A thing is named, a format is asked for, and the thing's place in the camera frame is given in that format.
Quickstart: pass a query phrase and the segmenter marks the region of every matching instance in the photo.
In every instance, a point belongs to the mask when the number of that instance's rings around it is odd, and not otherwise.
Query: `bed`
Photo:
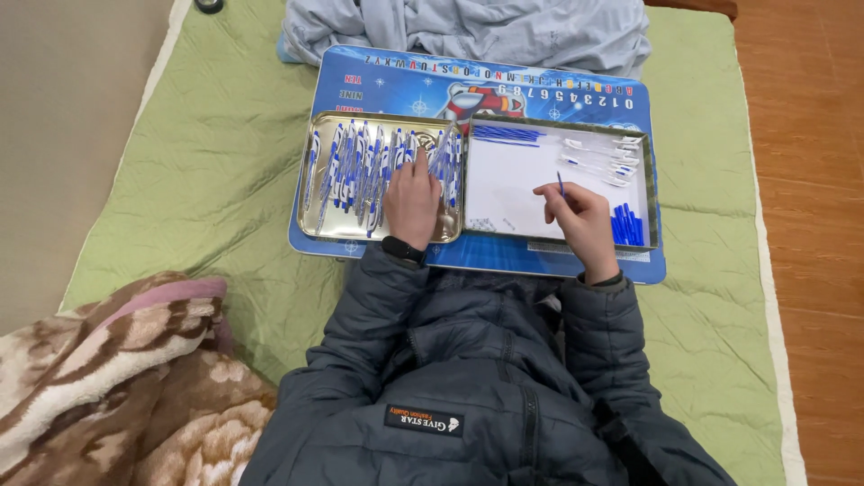
[[[285,239],[316,70],[278,61],[283,3],[178,0],[111,196],[63,307],[173,269],[229,282],[238,355],[277,381],[340,294],[343,264]],[[640,286],[651,378],[739,484],[806,484],[726,16],[649,8],[668,277]]]

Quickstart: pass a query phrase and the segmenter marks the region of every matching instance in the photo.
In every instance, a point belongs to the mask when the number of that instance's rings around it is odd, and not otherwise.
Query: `dark gray puffer jacket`
[[[524,304],[428,274],[369,246],[241,486],[734,484],[660,409],[631,281],[563,286],[562,364]]]

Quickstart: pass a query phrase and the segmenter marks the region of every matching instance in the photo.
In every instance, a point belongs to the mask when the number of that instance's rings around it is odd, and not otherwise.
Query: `light blue cloth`
[[[637,79],[641,0],[288,0],[276,51],[319,66],[335,44]]]

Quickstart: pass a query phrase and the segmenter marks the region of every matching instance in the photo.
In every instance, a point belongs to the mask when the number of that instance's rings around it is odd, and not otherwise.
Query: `wooden floor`
[[[864,2],[738,4],[808,480],[864,484]]]

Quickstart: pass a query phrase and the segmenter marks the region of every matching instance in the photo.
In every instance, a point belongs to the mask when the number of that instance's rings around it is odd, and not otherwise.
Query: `jacket logo patch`
[[[409,406],[388,405],[384,412],[386,426],[451,437],[462,437],[464,423],[464,415]]]

